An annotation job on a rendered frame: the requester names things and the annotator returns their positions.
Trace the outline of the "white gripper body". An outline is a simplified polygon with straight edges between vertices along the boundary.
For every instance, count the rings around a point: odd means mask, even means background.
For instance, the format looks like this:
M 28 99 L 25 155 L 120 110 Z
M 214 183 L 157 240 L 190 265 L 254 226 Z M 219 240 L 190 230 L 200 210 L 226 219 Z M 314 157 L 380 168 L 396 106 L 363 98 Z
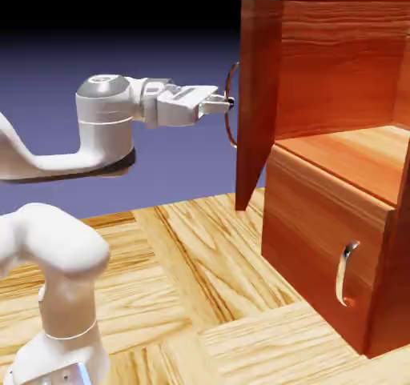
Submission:
M 217 86 L 178 86 L 157 97 L 159 126 L 190 126 L 199 119 L 199 105 L 218 91 Z

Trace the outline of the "reddish wooden drawer front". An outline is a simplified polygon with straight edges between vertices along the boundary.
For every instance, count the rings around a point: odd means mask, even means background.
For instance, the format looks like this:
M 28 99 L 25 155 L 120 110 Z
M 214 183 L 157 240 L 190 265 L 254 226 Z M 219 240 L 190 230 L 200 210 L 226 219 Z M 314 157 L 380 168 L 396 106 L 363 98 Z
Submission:
M 351 345 L 366 355 L 371 305 L 392 206 L 274 146 L 267 161 L 263 257 Z M 344 247 L 360 241 L 348 261 L 344 295 L 336 271 Z

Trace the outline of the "curved metal door handle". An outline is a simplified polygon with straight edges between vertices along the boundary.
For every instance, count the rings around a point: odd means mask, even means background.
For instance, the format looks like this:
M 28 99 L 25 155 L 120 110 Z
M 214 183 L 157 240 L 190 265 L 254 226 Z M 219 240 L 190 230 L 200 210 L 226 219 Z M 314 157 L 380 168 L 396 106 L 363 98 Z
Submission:
M 229 70 L 229 72 L 227 74 L 227 78 L 226 78 L 226 81 L 225 81 L 225 89 L 224 89 L 225 102 L 227 102 L 229 104 L 227 112 L 224 113 L 225 130 L 226 130 L 227 137 L 228 137 L 228 140 L 229 140 L 231 146 L 234 147 L 235 149 L 237 148 L 237 142 L 234 139 L 234 136 L 231 132 L 229 111 L 235 105 L 235 100 L 231 97 L 231 81 L 232 81 L 233 75 L 236 72 L 236 70 L 238 69 L 238 67 L 239 67 L 239 62 L 235 62 L 232 65 L 231 69 Z

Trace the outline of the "reddish wooden cabinet door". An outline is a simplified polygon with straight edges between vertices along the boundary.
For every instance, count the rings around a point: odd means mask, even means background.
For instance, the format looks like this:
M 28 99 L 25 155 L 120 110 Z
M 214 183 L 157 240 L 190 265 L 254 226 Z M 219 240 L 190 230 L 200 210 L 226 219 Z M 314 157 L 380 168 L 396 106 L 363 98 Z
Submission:
M 274 143 L 283 2 L 241 0 L 235 209 L 244 211 Z

